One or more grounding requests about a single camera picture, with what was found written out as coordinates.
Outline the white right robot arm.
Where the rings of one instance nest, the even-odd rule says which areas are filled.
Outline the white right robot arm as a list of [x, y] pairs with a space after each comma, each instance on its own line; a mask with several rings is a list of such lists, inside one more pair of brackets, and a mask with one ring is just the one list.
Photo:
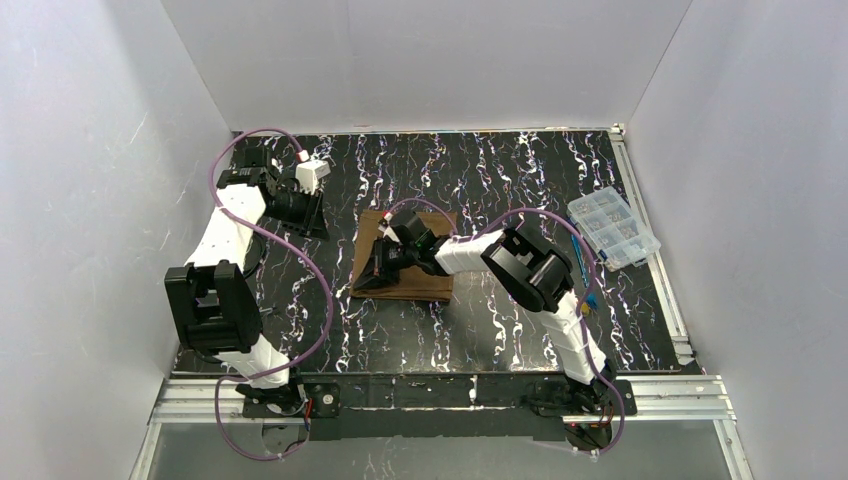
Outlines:
[[414, 268], [431, 277], [492, 273], [510, 298], [546, 328], [574, 401], [589, 411], [622, 403], [615, 372], [581, 317], [572, 262], [535, 226], [520, 222], [459, 236], [435, 233], [413, 211], [385, 214], [353, 288], [371, 293], [395, 287], [402, 272]]

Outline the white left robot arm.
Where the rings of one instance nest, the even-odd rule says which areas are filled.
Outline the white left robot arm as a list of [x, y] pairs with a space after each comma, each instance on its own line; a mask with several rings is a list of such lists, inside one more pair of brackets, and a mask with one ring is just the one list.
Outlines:
[[245, 377], [238, 393], [274, 413], [294, 415], [308, 402], [288, 357], [264, 336], [263, 315], [248, 280], [264, 257], [254, 225], [268, 217], [289, 231], [328, 237], [321, 180], [325, 160], [300, 151], [293, 175], [283, 175], [264, 147], [249, 147], [213, 178], [220, 206], [213, 211], [185, 264], [167, 270], [164, 286], [183, 349], [199, 359], [233, 368]]

